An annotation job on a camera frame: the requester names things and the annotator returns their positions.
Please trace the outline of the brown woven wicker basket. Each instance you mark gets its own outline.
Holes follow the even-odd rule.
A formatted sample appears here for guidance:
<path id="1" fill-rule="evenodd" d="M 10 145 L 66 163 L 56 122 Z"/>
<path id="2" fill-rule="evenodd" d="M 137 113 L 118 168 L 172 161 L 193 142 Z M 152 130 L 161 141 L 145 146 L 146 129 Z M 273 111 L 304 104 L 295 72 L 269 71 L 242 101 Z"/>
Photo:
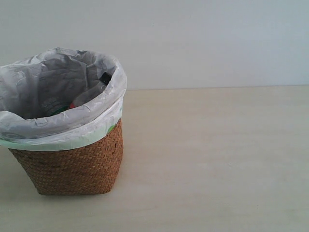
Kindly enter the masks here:
<path id="1" fill-rule="evenodd" d="M 123 158 L 122 121 L 101 140 L 63 151 L 10 149 L 41 195 L 96 195 L 112 190 Z"/>

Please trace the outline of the clear bottle red label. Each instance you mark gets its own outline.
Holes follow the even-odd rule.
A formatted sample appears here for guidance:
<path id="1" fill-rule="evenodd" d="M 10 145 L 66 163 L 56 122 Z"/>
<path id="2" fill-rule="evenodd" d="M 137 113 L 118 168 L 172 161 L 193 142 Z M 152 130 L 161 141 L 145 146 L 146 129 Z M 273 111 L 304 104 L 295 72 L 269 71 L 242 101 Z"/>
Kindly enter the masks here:
<path id="1" fill-rule="evenodd" d="M 105 88 L 107 87 L 111 78 L 112 78 L 111 74 L 109 74 L 108 72 L 104 72 L 102 74 L 102 76 L 100 77 L 99 82 L 94 87 L 92 87 L 92 88 L 88 89 L 87 91 L 78 95 L 72 101 L 69 108 L 72 109 L 72 108 L 81 106 L 81 105 L 91 101 L 92 99 L 94 99 L 98 95 L 100 95 L 105 90 Z"/>

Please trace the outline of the clear bottle green cap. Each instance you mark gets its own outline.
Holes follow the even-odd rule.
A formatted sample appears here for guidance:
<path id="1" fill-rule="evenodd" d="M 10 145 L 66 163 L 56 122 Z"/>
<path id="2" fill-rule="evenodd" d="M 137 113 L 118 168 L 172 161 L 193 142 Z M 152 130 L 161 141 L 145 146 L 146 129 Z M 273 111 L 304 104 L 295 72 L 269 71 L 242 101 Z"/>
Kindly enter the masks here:
<path id="1" fill-rule="evenodd" d="M 51 97 L 40 103 L 42 117 L 57 115 L 69 108 L 69 102 L 60 97 Z"/>

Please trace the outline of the white plastic bin liner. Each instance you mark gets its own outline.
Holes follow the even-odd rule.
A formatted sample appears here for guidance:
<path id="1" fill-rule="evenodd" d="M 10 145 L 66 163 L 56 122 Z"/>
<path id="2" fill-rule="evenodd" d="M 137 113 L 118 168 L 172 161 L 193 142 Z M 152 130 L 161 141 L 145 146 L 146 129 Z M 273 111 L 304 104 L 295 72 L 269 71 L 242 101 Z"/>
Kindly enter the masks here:
<path id="1" fill-rule="evenodd" d="M 49 117 L 40 103 L 69 102 L 112 75 L 91 101 Z M 104 138 L 121 119 L 127 76 L 120 62 L 93 51 L 54 48 L 0 69 L 0 144 L 26 151 L 81 148 Z"/>

